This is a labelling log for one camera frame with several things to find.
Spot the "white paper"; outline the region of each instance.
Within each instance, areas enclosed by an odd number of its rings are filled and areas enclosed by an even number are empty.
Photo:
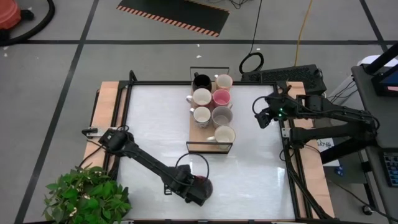
[[[323,152],[323,151],[335,146],[335,143],[333,142],[332,138],[318,139],[317,143],[318,143],[318,148],[319,148],[320,152]],[[338,159],[337,159],[335,161],[328,162],[327,164],[324,164],[323,166],[338,167],[338,166],[340,166],[340,163],[338,162]]]

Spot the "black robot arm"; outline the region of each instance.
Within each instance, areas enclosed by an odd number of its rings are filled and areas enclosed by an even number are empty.
[[[191,174],[189,165],[169,167],[146,153],[134,142],[134,136],[127,131],[108,129],[98,141],[106,151],[115,156],[134,159],[158,175],[165,188],[171,190],[187,203],[202,206],[211,195],[212,186],[208,179]]]
[[[341,126],[327,128],[283,129],[283,137],[289,138],[293,147],[303,147],[312,139],[349,136],[358,141],[368,142],[376,137],[376,119],[369,112],[334,105],[318,95],[297,95],[297,98],[293,99],[287,93],[291,86],[283,86],[280,83],[279,85],[282,87],[282,93],[274,92],[262,96],[269,107],[255,115],[261,128],[268,126],[271,120],[278,119],[285,121],[293,118],[332,118],[346,122]]]

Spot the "wooden tray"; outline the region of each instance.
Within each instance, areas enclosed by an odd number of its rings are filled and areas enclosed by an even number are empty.
[[[216,91],[216,84],[212,82],[211,93]],[[197,106],[194,102],[191,102],[191,108],[196,108]],[[214,106],[211,103],[209,107],[210,111],[213,112]],[[215,128],[213,127],[213,123],[210,121],[210,124],[206,128],[199,128],[195,124],[195,120],[191,115],[189,118],[189,141],[187,141],[188,152],[207,152],[207,153],[229,153],[231,150],[232,143],[217,143],[217,142],[207,142],[208,137],[214,136]],[[226,149],[220,149],[220,145],[229,146]]]

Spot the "floor mat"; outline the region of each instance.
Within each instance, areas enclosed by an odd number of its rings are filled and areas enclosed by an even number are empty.
[[[218,37],[229,11],[188,0],[122,0],[119,10]]]

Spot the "red bucket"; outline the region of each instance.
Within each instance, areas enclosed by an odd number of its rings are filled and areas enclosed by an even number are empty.
[[[10,29],[21,20],[21,10],[14,0],[0,0],[0,29]]]

